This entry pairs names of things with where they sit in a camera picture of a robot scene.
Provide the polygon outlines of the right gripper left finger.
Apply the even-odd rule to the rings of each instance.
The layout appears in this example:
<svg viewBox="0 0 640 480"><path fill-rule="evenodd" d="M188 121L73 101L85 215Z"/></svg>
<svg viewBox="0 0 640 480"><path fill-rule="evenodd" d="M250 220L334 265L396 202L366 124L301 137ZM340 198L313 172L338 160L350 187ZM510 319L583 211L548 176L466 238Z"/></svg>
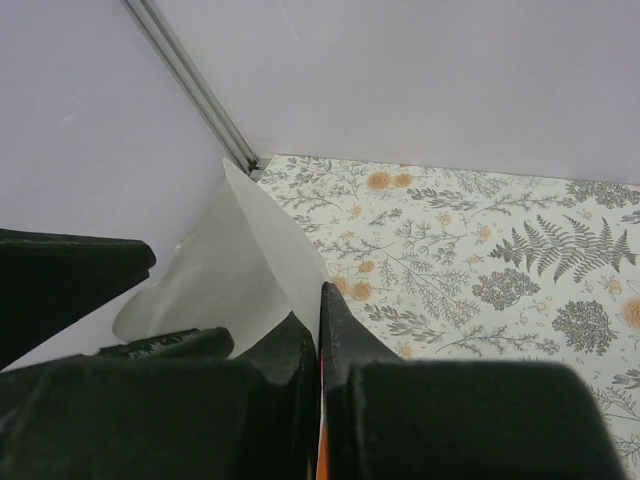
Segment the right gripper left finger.
<svg viewBox="0 0 640 480"><path fill-rule="evenodd" d="M5 479L304 479L317 450L316 351L287 316L233 354L191 329L6 372Z"/></svg>

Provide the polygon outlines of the floral table mat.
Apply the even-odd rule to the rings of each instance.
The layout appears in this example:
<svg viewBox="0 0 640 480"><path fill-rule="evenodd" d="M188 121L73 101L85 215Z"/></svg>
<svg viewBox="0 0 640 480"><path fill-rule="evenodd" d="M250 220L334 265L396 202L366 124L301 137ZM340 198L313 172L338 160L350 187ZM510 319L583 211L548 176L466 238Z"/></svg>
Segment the floral table mat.
<svg viewBox="0 0 640 480"><path fill-rule="evenodd" d="M259 185L398 356L573 368L638 477L637 186L293 155Z"/></svg>

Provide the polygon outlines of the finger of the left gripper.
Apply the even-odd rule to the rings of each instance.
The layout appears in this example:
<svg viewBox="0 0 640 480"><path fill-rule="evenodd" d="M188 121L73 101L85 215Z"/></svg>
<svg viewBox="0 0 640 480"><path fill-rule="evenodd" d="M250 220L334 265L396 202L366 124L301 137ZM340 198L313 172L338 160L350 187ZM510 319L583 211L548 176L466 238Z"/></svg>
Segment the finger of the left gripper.
<svg viewBox="0 0 640 480"><path fill-rule="evenodd" d="M149 277L141 240L1 231L1 366Z"/></svg>

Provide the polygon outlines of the left aluminium frame post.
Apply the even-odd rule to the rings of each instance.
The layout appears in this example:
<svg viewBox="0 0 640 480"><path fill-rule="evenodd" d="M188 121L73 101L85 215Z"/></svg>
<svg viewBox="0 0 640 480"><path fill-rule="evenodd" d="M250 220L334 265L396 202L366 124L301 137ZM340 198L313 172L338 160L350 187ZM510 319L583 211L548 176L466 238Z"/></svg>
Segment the left aluminium frame post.
<svg viewBox="0 0 640 480"><path fill-rule="evenodd" d="M260 158L250 147L156 2L123 0L121 4L222 144L229 159L253 181L259 180L270 160Z"/></svg>

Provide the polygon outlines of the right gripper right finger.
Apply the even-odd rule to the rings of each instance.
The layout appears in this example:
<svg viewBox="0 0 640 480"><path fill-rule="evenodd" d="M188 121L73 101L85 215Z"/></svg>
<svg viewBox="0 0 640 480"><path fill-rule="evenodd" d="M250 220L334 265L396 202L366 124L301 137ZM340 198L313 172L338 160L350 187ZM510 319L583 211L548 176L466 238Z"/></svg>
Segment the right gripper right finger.
<svg viewBox="0 0 640 480"><path fill-rule="evenodd" d="M621 479L586 384L547 362L397 356L321 293L330 479Z"/></svg>

